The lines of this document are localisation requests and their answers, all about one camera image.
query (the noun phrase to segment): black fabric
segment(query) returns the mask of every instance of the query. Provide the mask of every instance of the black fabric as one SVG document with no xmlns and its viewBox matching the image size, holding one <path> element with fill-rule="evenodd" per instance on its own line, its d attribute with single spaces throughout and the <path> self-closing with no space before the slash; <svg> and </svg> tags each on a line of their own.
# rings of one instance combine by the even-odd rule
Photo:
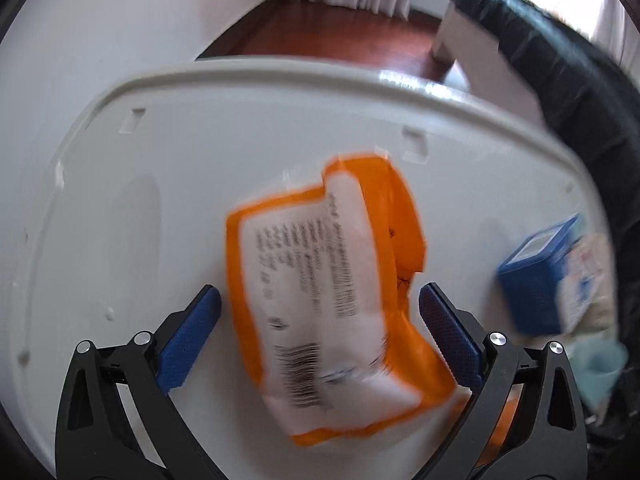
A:
<svg viewBox="0 0 640 480">
<path fill-rule="evenodd" d="M 15 431 L 0 405 L 0 478 L 54 480 Z"/>
<path fill-rule="evenodd" d="M 527 0 L 452 2 L 497 38 L 600 193 L 616 257 L 620 339 L 630 355 L 605 430 L 605 440 L 616 441 L 640 393 L 640 94 L 606 54 Z"/>
</svg>

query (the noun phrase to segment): wooden floor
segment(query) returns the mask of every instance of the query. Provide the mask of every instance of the wooden floor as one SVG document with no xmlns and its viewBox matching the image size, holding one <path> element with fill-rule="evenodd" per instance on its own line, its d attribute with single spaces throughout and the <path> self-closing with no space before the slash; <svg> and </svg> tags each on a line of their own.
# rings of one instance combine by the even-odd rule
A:
<svg viewBox="0 0 640 480">
<path fill-rule="evenodd" d="M 336 59 L 440 81 L 449 67 L 430 56 L 439 24 L 420 12 L 412 12 L 407 22 L 366 10 L 279 0 L 227 54 Z"/>
</svg>

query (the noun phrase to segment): white label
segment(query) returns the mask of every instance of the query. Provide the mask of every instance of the white label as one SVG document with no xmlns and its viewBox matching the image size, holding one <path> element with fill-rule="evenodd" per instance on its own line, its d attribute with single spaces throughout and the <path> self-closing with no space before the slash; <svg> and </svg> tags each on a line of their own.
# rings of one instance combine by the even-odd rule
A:
<svg viewBox="0 0 640 480">
<path fill-rule="evenodd" d="M 554 236 L 558 234 L 558 231 L 561 228 L 562 226 L 554 228 L 551 231 L 544 231 L 543 233 L 540 233 L 534 236 L 511 259 L 511 263 L 519 262 L 521 260 L 526 260 L 527 258 L 535 256 L 536 254 L 540 254 L 546 248 L 546 246 L 549 245 L 549 242 L 553 240 Z"/>
<path fill-rule="evenodd" d="M 604 278 L 603 265 L 598 261 L 589 239 L 575 244 L 565 256 L 566 274 L 558 284 L 556 303 L 560 307 L 562 332 L 572 332 L 589 308 Z"/>
<path fill-rule="evenodd" d="M 289 434 L 399 415 L 420 393 L 383 366 L 378 257 L 360 184 L 242 222 L 244 291 L 261 344 L 262 394 Z"/>
</svg>

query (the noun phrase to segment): blue gripper pad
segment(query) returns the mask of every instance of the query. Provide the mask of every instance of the blue gripper pad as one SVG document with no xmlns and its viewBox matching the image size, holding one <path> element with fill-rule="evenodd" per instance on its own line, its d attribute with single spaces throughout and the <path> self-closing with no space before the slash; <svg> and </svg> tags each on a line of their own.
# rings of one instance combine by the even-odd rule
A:
<svg viewBox="0 0 640 480">
<path fill-rule="evenodd" d="M 163 394 L 182 386 L 207 337 L 220 318 L 220 293 L 211 287 L 158 355 L 156 383 Z"/>
<path fill-rule="evenodd" d="M 422 320 L 458 384 L 475 392 L 483 383 L 483 355 L 474 338 L 456 316 L 454 307 L 447 303 L 449 300 L 434 283 L 425 285 L 420 290 L 418 305 Z M 468 312 L 457 312 L 472 317 Z M 474 318 L 472 322 L 480 326 Z"/>
</svg>

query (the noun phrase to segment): blue container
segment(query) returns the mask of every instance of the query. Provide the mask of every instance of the blue container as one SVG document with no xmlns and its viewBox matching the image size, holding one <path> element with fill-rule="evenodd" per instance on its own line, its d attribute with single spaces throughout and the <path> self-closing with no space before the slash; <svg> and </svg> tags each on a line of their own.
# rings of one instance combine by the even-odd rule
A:
<svg viewBox="0 0 640 480">
<path fill-rule="evenodd" d="M 498 279 L 517 329 L 526 335 L 564 332 L 556 303 L 565 256 L 580 237 L 579 214 L 537 232 L 498 268 Z"/>
</svg>

